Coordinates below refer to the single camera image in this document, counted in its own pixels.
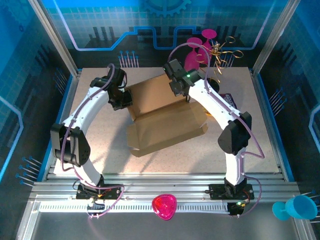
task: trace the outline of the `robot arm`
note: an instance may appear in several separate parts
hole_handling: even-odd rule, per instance
[[[90,185],[101,188],[104,186],[104,179],[89,159],[91,150],[85,137],[88,128],[106,103],[110,103],[114,110],[132,105],[130,91],[124,90],[127,84],[125,71],[115,68],[113,77],[107,85],[111,75],[111,71],[109,71],[107,76],[95,78],[77,109],[63,123],[53,124],[50,130],[53,155],[61,160],[63,139],[67,129],[70,127],[70,133],[63,152],[63,162],[73,165],[76,173],[82,179],[81,187],[83,190],[97,192],[98,194],[100,192],[99,189],[92,188]]]
[[[250,134],[235,115],[251,128],[250,114],[247,112],[242,114],[229,105],[210,85],[205,86],[204,76],[201,73],[196,70],[186,72],[176,59],[165,64],[163,69],[172,80],[170,87],[176,96],[189,95],[197,100],[220,125],[222,133],[218,138],[218,144],[225,152],[225,190],[228,196],[236,196],[247,185],[247,179],[242,174],[244,169],[241,155],[246,151]]]

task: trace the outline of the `box flap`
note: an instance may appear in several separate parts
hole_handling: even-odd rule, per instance
[[[127,143],[136,157],[203,135],[207,116],[198,102],[179,100],[141,115],[127,128]]]
[[[168,76],[163,74],[127,88],[133,99],[133,105],[128,107],[128,111],[134,121],[144,114],[185,99],[182,95],[174,95],[170,82]]]
[[[204,124],[201,128],[190,131],[184,135],[177,136],[168,141],[159,142],[158,144],[151,145],[149,147],[143,149],[130,149],[130,152],[135,157],[142,157],[147,154],[151,154],[153,152],[159,151],[161,149],[165,149],[171,147],[173,145],[182,143],[186,140],[193,139],[195,137],[201,136],[206,133],[208,130],[207,124]]]

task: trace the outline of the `metal frame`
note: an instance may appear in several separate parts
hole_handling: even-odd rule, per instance
[[[276,122],[274,119],[272,120],[272,110],[270,104],[267,102],[267,93],[263,87],[260,75],[253,75],[252,71],[250,71],[250,74],[255,94],[261,108],[266,131],[270,138],[274,158],[278,167],[280,168],[279,171],[283,174],[283,178],[285,181],[294,182],[295,180],[293,177],[293,173],[287,159],[285,148],[280,139],[280,134],[278,133]]]
[[[299,195],[295,182],[284,181],[281,173],[252,174],[260,179],[262,198],[260,202],[285,202]],[[74,176],[67,175],[61,179],[52,177],[47,182],[36,182],[32,188],[29,202],[25,208],[22,222],[18,230],[18,240],[32,239],[39,213],[85,213],[86,200],[76,200]],[[149,213],[152,211],[151,202],[161,193],[173,194],[177,198],[178,212],[227,214],[226,202],[210,200],[205,190],[208,184],[223,184],[223,174],[106,174],[106,183],[125,185],[123,198],[113,209],[121,213]],[[256,182],[248,181],[255,193],[259,191]],[[310,221],[294,220],[301,240],[316,240]]]
[[[73,62],[66,46],[61,40],[58,32],[55,30],[48,14],[37,0],[29,0],[35,10],[41,23],[49,34],[51,40],[59,51],[63,61],[67,65],[74,79],[77,77],[77,68]],[[265,101],[261,92],[260,82],[257,80],[258,73],[266,62],[273,47],[278,41],[281,32],[285,29],[292,14],[294,13],[300,0],[289,0],[280,18],[278,19],[273,31],[271,32],[266,45],[259,55],[253,68],[253,84],[257,92],[257,97],[261,105],[263,117],[273,142],[272,148],[275,157],[279,159],[279,166],[282,170],[278,173],[249,174],[258,178],[262,184],[261,203],[273,203],[276,201],[285,202],[289,198],[299,195],[299,188],[295,182],[288,182],[286,166],[282,160],[282,154],[277,149],[277,139],[272,131],[271,121],[268,120],[268,111],[265,109]],[[63,109],[61,119],[66,118],[70,112],[77,81],[71,86],[67,100]],[[16,239],[30,240],[33,231],[39,220],[39,213],[48,212],[79,212],[86,211],[87,202],[85,200],[76,200],[76,190],[73,189],[75,176],[70,174],[55,175],[53,174],[55,159],[52,154],[49,156],[46,166],[46,179],[43,182],[36,182],[31,190],[24,215],[18,229]],[[224,174],[105,174],[104,179],[108,184],[124,184],[125,192],[123,198],[113,209],[114,212],[148,212],[151,211],[151,201],[161,193],[173,194],[177,197],[178,211],[189,213],[217,213],[226,214],[224,208],[226,201],[210,200],[205,190],[209,184],[223,184]],[[253,186],[255,193],[259,191],[256,182],[248,181]],[[294,220],[296,230],[301,240],[315,240],[315,234],[311,227],[310,221]]]
[[[252,70],[253,75],[257,76],[262,67],[264,66],[265,62],[267,61],[269,55],[271,54],[272,50],[274,49],[275,45],[277,44],[279,38],[281,37],[282,33],[284,32],[285,28],[287,27],[290,19],[292,18],[293,14],[296,11],[301,0],[289,0],[285,5],[280,17],[276,21],[274,28],[272,29],[268,39],[265,42],[265,45],[260,52]]]
[[[78,74],[78,68],[72,59],[64,41],[62,40],[59,32],[55,28],[54,24],[52,23],[46,8],[43,6],[41,1],[38,0],[28,0],[31,7],[33,8],[35,14],[39,18],[40,22],[42,23],[45,31],[47,32],[48,36],[50,37],[52,43],[54,44],[55,48],[57,49],[59,55],[61,56],[63,62],[65,63],[66,67],[70,71],[73,77],[76,77]]]
[[[318,149],[319,153],[320,153],[320,142],[319,139],[317,137],[316,131],[314,130],[313,124],[314,124],[314,120],[315,120],[315,115],[320,111],[320,104],[318,104],[312,111],[310,114],[310,121],[309,121],[309,130],[311,132],[312,138],[314,140],[314,143],[316,145],[316,148]]]

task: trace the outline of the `table surface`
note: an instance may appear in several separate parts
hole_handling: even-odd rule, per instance
[[[159,76],[164,73],[161,67],[123,68],[128,76],[128,86]],[[84,99],[91,81],[96,77],[107,75],[107,68],[84,68],[78,83],[71,112]],[[213,68],[209,76],[214,76]],[[252,132],[265,154],[265,159],[246,156],[247,173],[278,172],[277,163],[266,130],[258,99],[246,67],[222,69],[219,75],[220,94],[230,93],[241,112],[252,116]],[[225,173],[226,157],[218,145],[222,130],[213,117],[208,117],[208,131],[196,138],[189,139],[174,146],[135,157],[127,146],[126,128],[133,121],[127,109],[114,111],[106,104],[91,123],[86,138],[91,147],[90,160],[95,168],[103,174],[108,173]],[[247,151],[258,153],[252,139]],[[60,161],[54,170],[63,174]]]

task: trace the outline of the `black mounting bracket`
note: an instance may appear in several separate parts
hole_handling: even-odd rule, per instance
[[[112,187],[118,186],[119,184],[105,184],[104,178],[101,175],[97,187]],[[121,194],[121,187],[116,187],[108,190],[96,189],[80,183],[76,192],[76,199],[90,199],[94,198],[95,200],[116,200]]]
[[[54,123],[50,129],[52,154],[55,158],[61,159],[61,150],[67,128],[64,124]],[[90,156],[90,146],[86,136],[79,127],[70,130],[65,144],[63,162],[81,167]]]
[[[195,82],[205,77],[195,69],[187,72],[177,59],[167,62],[163,66],[163,70],[168,78],[172,80],[169,84],[175,96],[181,94],[184,97],[188,96],[189,88],[194,86]]]
[[[249,195],[250,200],[255,199],[254,191],[251,184],[245,185],[237,194],[232,196],[226,190],[225,184],[209,184],[209,190],[205,193],[210,195],[211,200],[246,200]]]
[[[90,87],[103,87],[108,82],[108,79],[111,77],[111,74],[112,71],[109,71],[107,76],[96,77],[94,80],[92,80]],[[108,92],[108,103],[112,105],[113,110],[115,111],[127,108],[133,104],[130,90],[123,90],[127,84],[125,83],[125,85],[122,86],[124,78],[126,78],[127,81],[127,73],[121,68],[115,67],[114,74],[110,81],[110,84],[103,89],[104,91]]]
[[[240,118],[248,125],[251,130],[252,117],[248,112],[240,115]],[[222,131],[218,138],[220,148],[227,154],[237,155],[238,152],[248,146],[251,138],[249,132],[242,123],[235,119],[230,121],[228,126]]]

